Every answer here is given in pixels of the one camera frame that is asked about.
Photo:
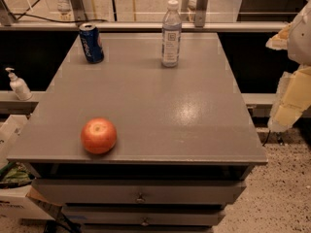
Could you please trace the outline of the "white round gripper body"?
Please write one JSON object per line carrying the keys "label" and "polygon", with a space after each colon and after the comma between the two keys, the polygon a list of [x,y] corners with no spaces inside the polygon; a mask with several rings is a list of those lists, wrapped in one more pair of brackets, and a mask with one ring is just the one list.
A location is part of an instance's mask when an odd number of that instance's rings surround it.
{"label": "white round gripper body", "polygon": [[288,37],[288,57],[302,65],[311,65],[311,0],[294,18]]}

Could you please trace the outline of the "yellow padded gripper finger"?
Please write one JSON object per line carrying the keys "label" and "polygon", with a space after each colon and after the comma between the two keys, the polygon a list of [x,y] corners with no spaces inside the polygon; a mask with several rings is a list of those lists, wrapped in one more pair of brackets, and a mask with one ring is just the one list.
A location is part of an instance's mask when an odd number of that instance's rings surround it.
{"label": "yellow padded gripper finger", "polygon": [[269,130],[280,133],[292,128],[310,106],[311,66],[300,65],[292,74],[284,72],[270,111]]}
{"label": "yellow padded gripper finger", "polygon": [[286,50],[288,48],[288,38],[291,25],[286,25],[273,37],[269,38],[265,46],[272,50]]}

